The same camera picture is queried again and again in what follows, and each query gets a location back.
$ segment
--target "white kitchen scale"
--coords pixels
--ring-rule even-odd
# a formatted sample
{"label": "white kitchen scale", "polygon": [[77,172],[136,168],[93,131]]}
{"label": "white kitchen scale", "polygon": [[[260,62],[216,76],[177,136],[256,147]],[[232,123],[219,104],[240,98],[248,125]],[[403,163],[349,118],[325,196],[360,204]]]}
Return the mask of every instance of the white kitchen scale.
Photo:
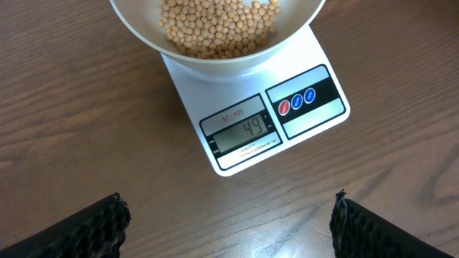
{"label": "white kitchen scale", "polygon": [[163,55],[214,170],[231,176],[348,118],[349,103],[310,27],[268,61],[206,75]]}

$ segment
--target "white bowl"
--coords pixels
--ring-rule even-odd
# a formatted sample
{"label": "white bowl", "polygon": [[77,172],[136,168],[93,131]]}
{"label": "white bowl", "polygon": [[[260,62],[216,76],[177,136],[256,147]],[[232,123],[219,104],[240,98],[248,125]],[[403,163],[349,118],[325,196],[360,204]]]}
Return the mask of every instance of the white bowl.
{"label": "white bowl", "polygon": [[[268,47],[258,47],[253,54],[245,57],[217,60],[197,59],[179,53],[175,44],[166,38],[165,29],[158,25],[162,14],[158,14],[156,10],[161,7],[161,0],[110,0],[110,2],[123,23],[150,47],[192,69],[218,74],[247,70],[272,57],[286,42],[294,39],[294,34],[298,30],[309,26],[325,0],[279,0],[278,6],[282,11],[277,15],[276,33],[269,35]],[[243,2],[252,6],[251,1]]]}

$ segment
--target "wooden table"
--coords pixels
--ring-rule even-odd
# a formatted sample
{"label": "wooden table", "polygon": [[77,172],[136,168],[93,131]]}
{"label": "wooden table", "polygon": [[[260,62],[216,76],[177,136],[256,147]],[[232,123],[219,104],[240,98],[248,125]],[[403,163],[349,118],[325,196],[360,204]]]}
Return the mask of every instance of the wooden table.
{"label": "wooden table", "polygon": [[222,178],[108,0],[3,0],[0,248],[117,191],[122,257],[332,257],[345,188],[459,256],[459,1],[331,0],[312,27],[350,118]]}

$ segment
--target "black textured object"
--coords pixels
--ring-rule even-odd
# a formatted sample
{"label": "black textured object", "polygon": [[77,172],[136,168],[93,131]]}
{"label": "black textured object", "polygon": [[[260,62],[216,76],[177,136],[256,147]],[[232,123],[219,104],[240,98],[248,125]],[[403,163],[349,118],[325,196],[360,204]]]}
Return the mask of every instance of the black textured object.
{"label": "black textured object", "polygon": [[131,220],[119,193],[107,196],[28,239],[0,251],[1,258],[119,258]]}
{"label": "black textured object", "polygon": [[330,230],[337,258],[449,258],[399,227],[336,194]]}

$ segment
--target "bowl rim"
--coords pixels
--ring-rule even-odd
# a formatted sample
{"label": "bowl rim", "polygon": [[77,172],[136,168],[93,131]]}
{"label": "bowl rim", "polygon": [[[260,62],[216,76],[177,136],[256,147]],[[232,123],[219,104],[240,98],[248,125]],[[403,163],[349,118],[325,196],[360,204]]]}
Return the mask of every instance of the bowl rim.
{"label": "bowl rim", "polygon": [[281,47],[284,45],[287,41],[289,41],[292,37],[294,37],[302,28],[309,26],[309,24],[316,18],[317,14],[319,11],[322,9],[323,5],[325,4],[325,0],[321,0],[321,3],[317,6],[316,10],[313,12],[313,14],[309,17],[309,19],[301,26],[299,29],[297,29],[295,32],[293,32],[290,36],[286,37],[283,41],[277,43],[276,45],[269,47],[263,51],[256,52],[254,54],[247,55],[245,57],[237,57],[237,58],[232,58],[232,59],[200,59],[200,58],[194,58],[194,57],[187,57],[182,54],[177,54],[174,52],[170,52],[169,50],[166,50],[153,42],[149,41],[146,39],[144,36],[142,36],[140,33],[138,33],[129,23],[126,21],[124,16],[121,14],[120,10],[115,4],[115,0],[110,0],[110,3],[115,10],[115,13],[120,17],[121,21],[128,27],[128,29],[134,33],[140,40],[142,40],[144,43],[146,43],[148,46],[153,47],[154,49],[160,51],[161,53],[164,53],[170,57],[176,58],[176,59],[182,59],[187,62],[197,62],[201,64],[221,64],[221,63],[232,63],[232,62],[239,62],[242,60],[246,59],[252,59],[255,57],[259,57],[260,55],[266,54],[268,52],[273,51],[274,49],[277,49],[278,47]]}

